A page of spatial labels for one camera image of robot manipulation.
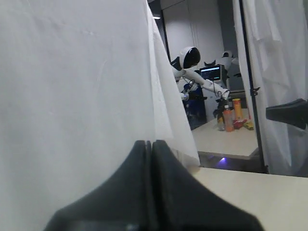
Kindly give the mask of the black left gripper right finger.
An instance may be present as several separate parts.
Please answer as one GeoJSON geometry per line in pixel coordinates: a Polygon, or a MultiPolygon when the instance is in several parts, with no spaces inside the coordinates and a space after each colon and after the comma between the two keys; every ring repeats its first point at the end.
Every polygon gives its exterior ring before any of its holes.
{"type": "Polygon", "coordinates": [[[252,214],[228,203],[196,180],[167,143],[152,146],[151,172],[161,231],[262,231],[252,214]]]}

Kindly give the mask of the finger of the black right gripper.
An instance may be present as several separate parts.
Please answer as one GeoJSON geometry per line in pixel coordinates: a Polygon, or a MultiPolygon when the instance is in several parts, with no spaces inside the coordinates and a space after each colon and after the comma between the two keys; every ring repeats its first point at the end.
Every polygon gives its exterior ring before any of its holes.
{"type": "Polygon", "coordinates": [[[266,119],[305,130],[308,126],[308,101],[297,99],[290,103],[267,107],[266,119]]]}

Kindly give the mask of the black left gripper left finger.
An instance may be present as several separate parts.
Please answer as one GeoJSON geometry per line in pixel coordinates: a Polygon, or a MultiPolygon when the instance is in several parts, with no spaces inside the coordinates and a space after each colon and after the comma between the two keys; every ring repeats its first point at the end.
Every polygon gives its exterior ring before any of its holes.
{"type": "Polygon", "coordinates": [[[58,210],[47,231],[155,231],[151,143],[136,141],[127,158],[102,185],[58,210]]]}

